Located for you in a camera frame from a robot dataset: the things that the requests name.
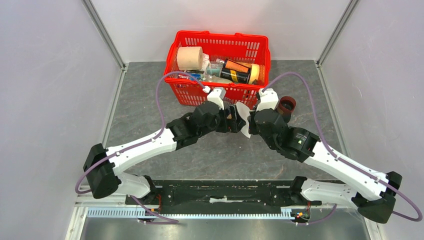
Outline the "white paper coffee filter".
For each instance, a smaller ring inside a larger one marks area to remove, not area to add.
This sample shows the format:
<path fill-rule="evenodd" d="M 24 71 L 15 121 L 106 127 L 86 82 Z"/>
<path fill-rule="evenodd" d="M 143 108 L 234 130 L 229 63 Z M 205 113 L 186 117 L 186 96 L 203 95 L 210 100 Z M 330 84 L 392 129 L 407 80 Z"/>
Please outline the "white paper coffee filter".
<path fill-rule="evenodd" d="M 251 138 L 251 134 L 249 133 L 249 128 L 250 128 L 250 122 L 248 120 L 249 116 L 250 116 L 250 109 L 247 105 L 245 105 L 242 102 L 237 102 L 235 104 L 237 113 L 239 114 L 239 116 L 241 117 L 241 119 L 244 121 L 244 126 L 241 127 L 240 132 L 247 137 L 248 139 Z"/>

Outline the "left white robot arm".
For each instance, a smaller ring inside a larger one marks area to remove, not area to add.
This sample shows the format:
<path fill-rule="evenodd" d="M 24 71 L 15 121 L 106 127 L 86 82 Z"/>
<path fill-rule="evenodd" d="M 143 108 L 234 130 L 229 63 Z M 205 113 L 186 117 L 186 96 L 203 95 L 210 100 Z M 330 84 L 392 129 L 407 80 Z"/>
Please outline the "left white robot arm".
<path fill-rule="evenodd" d="M 221 109 L 205 101 L 193 112 L 174 119 L 148 136 L 105 148 L 101 143 L 90 148 L 83 166 L 94 199 L 114 193 L 127 194 L 152 204 L 157 198 L 153 181 L 147 175 L 131 175 L 126 170 L 152 157 L 188 147 L 211 132 L 249 134 L 250 109 L 237 102 Z"/>

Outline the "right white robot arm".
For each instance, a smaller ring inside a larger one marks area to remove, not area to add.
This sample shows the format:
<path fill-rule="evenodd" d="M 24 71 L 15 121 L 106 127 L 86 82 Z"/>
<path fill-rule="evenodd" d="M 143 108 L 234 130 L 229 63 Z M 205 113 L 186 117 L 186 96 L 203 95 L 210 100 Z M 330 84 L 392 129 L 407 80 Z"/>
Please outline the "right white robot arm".
<path fill-rule="evenodd" d="M 395 190 L 403 177 L 366 167 L 329 147 L 316 134 L 291 127 L 271 108 L 252 110 L 247 117 L 248 131 L 259 135 L 266 145 L 287 159 L 313 166 L 336 177 L 341 183 L 328 183 L 297 176 L 288 191 L 289 200 L 329 202 L 357 209 L 365 218 L 386 224 L 394 213 Z"/>

